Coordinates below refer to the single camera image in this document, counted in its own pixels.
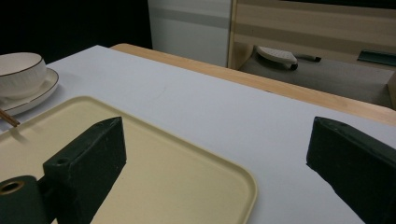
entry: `tray rim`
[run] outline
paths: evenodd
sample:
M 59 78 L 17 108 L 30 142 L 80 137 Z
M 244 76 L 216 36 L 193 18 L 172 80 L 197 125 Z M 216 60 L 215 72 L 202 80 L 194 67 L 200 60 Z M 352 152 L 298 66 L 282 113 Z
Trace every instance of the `tray rim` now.
M 0 133 L 0 140 L 3 137 L 7 138 L 6 137 L 7 134 L 13 135 L 13 133 L 18 132 L 19 130 L 23 130 L 26 125 L 29 125 L 29 123 L 35 122 L 35 119 L 41 119 L 41 117 L 45 117 L 46 114 L 51 114 L 54 110 L 57 110 L 57 109 L 60 109 L 60 108 L 62 109 L 62 107 L 68 107 L 69 105 L 72 105 L 72 104 L 75 104 L 75 103 L 81 103 L 81 102 L 82 103 L 83 102 L 94 103 L 94 104 L 99 105 L 99 106 L 104 106 L 107 109 L 111 109 L 113 111 L 117 111 L 121 117 L 122 116 L 129 117 L 129 118 L 133 119 L 134 121 L 137 121 L 139 123 L 145 124 L 145 125 L 149 126 L 150 128 L 158 130 L 161 133 L 165 133 L 168 136 L 172 136 L 172 137 L 176 138 L 179 142 L 181 142 L 183 144 L 199 148 L 206 155 L 212 155 L 215 158 L 220 159 L 220 160 L 230 164 L 232 167 L 237 168 L 239 170 L 238 172 L 242 171 L 242 172 L 246 173 L 246 175 L 244 175 L 244 177 L 246 178 L 247 181 L 251 182 L 251 185 L 249 187 L 252 189 L 251 200 L 250 200 L 251 203 L 249 203 L 249 206 L 247 206 L 246 215 L 245 215 L 245 217 L 243 219 L 243 223 L 247 223 L 248 222 L 248 219 L 250 218 L 251 212 L 252 212 L 252 210 L 254 208 L 255 203 L 257 202 L 257 198 L 258 198 L 258 194 L 259 194 L 257 181 L 254 178 L 253 174 L 248 169 L 246 169 L 244 166 L 238 164 L 235 161 L 228 160 L 228 159 L 224 158 L 223 156 L 220 156 L 219 154 L 214 153 L 214 152 L 206 149 L 205 147 L 200 147 L 200 146 L 198 146 L 198 145 L 186 140 L 185 138 L 180 137 L 177 134 L 174 134 L 174 133 L 171 133 L 169 131 L 166 131 L 165 129 L 160 128 L 157 125 L 152 124 L 151 122 L 148 122 L 148 121 L 146 121 L 144 119 L 140 119 L 140 118 L 138 118 L 138 117 L 136 117 L 136 116 L 134 116 L 134 115 L 132 115 L 130 113 L 127 113 L 127 112 L 125 112 L 125 111 L 123 111 L 121 109 L 118 109 L 117 107 L 115 107 L 115 106 L 113 106 L 111 104 L 108 104 L 108 103 L 106 103 L 104 101 L 101 101 L 101 100 L 99 100 L 99 99 L 97 99 L 95 97 L 89 96 L 89 95 L 80 95 L 80 96 L 75 96 L 75 97 L 69 98 L 69 99 L 67 99 L 67 100 L 65 100 L 65 101 L 63 101 L 63 102 L 61 102 L 61 103 L 49 108 L 48 110 L 43 111 L 43 112 L 41 112 L 41 113 L 29 118 L 28 120 L 23 122 L 21 125 L 15 127 L 15 128 L 8 129 L 8 130 L 4 131 L 3 133 Z

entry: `white bowl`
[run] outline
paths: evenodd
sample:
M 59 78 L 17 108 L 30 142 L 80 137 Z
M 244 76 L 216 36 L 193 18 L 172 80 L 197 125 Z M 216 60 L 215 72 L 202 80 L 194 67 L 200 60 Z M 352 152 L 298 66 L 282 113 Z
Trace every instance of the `white bowl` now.
M 44 83 L 47 67 L 35 53 L 0 55 L 0 97 L 21 99 L 34 94 Z

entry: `white table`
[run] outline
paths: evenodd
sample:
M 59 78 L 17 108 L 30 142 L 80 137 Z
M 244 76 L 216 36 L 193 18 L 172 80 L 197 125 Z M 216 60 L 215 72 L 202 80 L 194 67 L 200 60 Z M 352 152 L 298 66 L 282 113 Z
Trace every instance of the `white table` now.
M 362 223 L 305 165 L 315 116 L 337 119 L 396 147 L 396 127 L 311 105 L 134 55 L 93 47 L 51 63 L 59 87 L 24 122 L 90 95 L 223 158 L 256 178 L 248 223 Z M 0 120 L 0 132 L 9 125 Z

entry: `beige tray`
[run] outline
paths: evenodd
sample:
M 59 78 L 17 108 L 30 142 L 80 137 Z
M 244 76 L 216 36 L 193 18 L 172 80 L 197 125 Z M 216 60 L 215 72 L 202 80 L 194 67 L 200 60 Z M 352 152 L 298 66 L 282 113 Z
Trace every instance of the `beige tray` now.
M 42 164 L 95 122 L 122 116 L 127 164 L 92 223 L 246 223 L 257 197 L 242 167 L 90 97 L 0 135 L 0 181 Z

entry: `tabletop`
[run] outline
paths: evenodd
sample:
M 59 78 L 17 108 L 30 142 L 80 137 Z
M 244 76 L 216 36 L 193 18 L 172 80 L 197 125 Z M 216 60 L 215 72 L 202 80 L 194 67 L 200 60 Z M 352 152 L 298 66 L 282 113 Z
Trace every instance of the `tabletop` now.
M 343 121 L 396 147 L 391 113 L 385 113 L 390 120 L 387 124 L 385 119 L 367 118 L 367 114 L 357 116 L 353 108 L 345 113 L 296 100 L 292 94 L 279 95 L 207 76 L 209 70 L 214 74 L 226 71 L 246 81 L 236 71 L 198 62 L 192 62 L 196 69 L 191 70 L 166 63 L 173 56 L 154 61 L 134 52 L 95 46 L 49 64 L 60 76 L 58 89 L 47 101 L 15 117 L 24 122 L 68 99 L 89 95 L 250 171 L 259 196 L 248 223 L 362 223 L 305 165 L 313 119 Z M 162 54 L 153 55 L 161 58 Z M 0 122 L 0 132 L 7 129 Z
M 195 60 L 151 49 L 143 49 L 129 44 L 118 44 L 113 46 L 112 49 L 147 58 L 156 62 L 172 64 L 177 67 L 186 68 L 212 77 L 230 80 L 262 91 L 273 92 L 275 94 L 304 101 L 309 104 L 320 105 L 348 114 L 357 115 L 359 117 L 396 125 L 396 111 L 384 106 L 372 105 L 327 92 L 315 91 L 266 77 L 253 76 L 233 69 L 223 68 L 208 63 L 201 63 Z

